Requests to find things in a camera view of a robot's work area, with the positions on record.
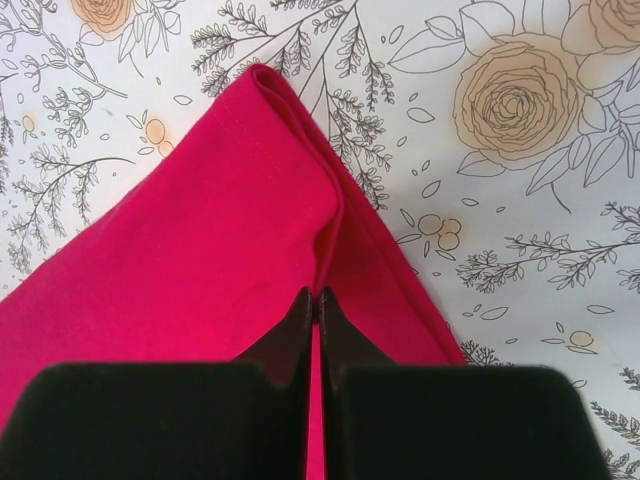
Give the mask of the crimson t-shirt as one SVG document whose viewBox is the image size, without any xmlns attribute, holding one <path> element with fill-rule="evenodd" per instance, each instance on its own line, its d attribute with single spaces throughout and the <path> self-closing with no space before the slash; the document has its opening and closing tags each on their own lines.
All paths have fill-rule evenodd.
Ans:
<svg viewBox="0 0 640 480">
<path fill-rule="evenodd" d="M 67 363 L 219 363 L 313 300 L 306 470 L 325 471 L 320 298 L 394 362 L 464 358 L 396 240 L 287 82 L 251 67 L 122 201 L 1 304 L 1 436 Z"/>
</svg>

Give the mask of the floral patterned table mat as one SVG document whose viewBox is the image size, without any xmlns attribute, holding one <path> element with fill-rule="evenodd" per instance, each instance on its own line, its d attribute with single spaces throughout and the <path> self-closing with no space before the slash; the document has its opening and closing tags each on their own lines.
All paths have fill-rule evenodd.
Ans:
<svg viewBox="0 0 640 480">
<path fill-rule="evenodd" d="M 1 304 L 258 65 L 463 363 L 561 372 L 610 476 L 637 478 L 635 1 L 5 1 Z"/>
</svg>

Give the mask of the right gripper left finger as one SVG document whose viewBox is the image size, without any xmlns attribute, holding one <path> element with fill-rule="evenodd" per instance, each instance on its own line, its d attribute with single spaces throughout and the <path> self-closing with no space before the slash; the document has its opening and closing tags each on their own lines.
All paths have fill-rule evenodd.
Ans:
<svg viewBox="0 0 640 480">
<path fill-rule="evenodd" d="M 1 436 L 5 479 L 301 479 L 313 300 L 231 361 L 41 371 Z"/>
</svg>

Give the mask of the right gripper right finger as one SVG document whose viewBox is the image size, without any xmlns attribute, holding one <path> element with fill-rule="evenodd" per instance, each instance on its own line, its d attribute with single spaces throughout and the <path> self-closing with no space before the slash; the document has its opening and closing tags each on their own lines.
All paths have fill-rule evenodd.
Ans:
<svg viewBox="0 0 640 480">
<path fill-rule="evenodd" d="M 544 367 L 394 362 L 320 298 L 330 479 L 607 479 L 582 401 Z"/>
</svg>

